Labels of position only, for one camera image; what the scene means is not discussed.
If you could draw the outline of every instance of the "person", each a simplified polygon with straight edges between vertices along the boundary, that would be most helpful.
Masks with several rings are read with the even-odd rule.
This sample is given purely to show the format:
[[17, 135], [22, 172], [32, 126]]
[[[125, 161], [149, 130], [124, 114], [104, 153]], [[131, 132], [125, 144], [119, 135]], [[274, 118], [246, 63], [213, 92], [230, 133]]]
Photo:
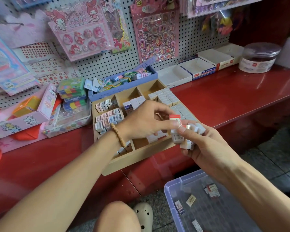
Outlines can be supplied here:
[[[159, 130], [178, 128], [178, 122], [165, 120], [174, 114], [168, 106], [146, 101], [116, 128], [124, 140], [144, 138]], [[183, 124], [195, 121], [183, 120]], [[217, 130], [204, 125], [201, 136], [184, 127], [177, 129], [197, 145], [182, 150], [208, 175], [223, 184], [242, 204], [264, 232], [290, 232], [290, 198], [261, 173], [243, 161]], [[0, 219], [0, 232], [64, 232], [68, 229], [103, 169], [121, 147], [113, 130], [105, 133], [75, 160], [67, 164]], [[122, 202], [107, 205], [96, 222], [96, 232], [139, 232], [138, 218]]]

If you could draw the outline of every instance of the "white cardboard box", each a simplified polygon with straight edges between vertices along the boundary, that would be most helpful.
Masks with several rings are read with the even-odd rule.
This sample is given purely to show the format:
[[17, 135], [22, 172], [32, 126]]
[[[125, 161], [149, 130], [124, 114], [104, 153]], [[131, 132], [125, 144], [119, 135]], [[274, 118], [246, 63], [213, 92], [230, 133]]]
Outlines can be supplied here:
[[216, 71], [233, 65], [234, 58], [214, 49], [207, 49], [197, 53], [198, 57], [216, 66]]
[[224, 46], [221, 46], [219, 48], [214, 48], [214, 49], [221, 53], [228, 54], [231, 57], [233, 57], [234, 58], [233, 65], [238, 64], [240, 62], [243, 51], [244, 51], [243, 46], [235, 45], [232, 43], [228, 43]]
[[216, 66], [201, 58], [193, 58], [178, 64], [192, 75], [192, 80], [213, 74]]
[[158, 78], [167, 87], [173, 88], [192, 81], [192, 76], [179, 65], [173, 65], [157, 71]]

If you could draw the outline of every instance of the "jar label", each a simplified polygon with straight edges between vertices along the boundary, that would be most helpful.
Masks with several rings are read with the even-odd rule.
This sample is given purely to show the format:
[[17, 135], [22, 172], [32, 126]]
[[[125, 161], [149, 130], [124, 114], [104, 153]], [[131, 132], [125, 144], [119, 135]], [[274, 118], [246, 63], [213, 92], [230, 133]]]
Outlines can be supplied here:
[[240, 70], [248, 73], [264, 73], [271, 70], [275, 60], [256, 62], [242, 58], [238, 67]]

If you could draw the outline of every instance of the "jar lid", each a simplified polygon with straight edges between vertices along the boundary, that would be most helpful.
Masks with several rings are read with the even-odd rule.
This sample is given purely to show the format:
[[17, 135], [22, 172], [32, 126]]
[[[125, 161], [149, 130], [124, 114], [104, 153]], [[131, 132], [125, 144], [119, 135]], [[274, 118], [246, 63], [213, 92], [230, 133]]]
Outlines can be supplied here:
[[249, 55], [257, 58], [274, 57], [281, 51], [277, 44], [268, 42], [256, 42], [245, 46], [243, 55]]

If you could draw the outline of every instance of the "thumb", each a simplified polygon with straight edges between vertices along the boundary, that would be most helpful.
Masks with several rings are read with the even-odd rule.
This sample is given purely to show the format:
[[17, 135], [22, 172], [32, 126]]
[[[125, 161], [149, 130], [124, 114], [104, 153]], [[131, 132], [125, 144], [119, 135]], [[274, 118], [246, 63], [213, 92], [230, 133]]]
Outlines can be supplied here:
[[206, 137], [202, 136], [196, 132], [193, 132], [190, 129], [186, 129], [185, 127], [181, 126], [177, 129], [177, 133], [180, 134], [181, 136], [183, 136], [185, 139], [188, 139], [188, 140], [194, 142], [198, 146], [204, 145]]
[[179, 122], [177, 120], [157, 121], [156, 127], [157, 130], [177, 129], [179, 127]]

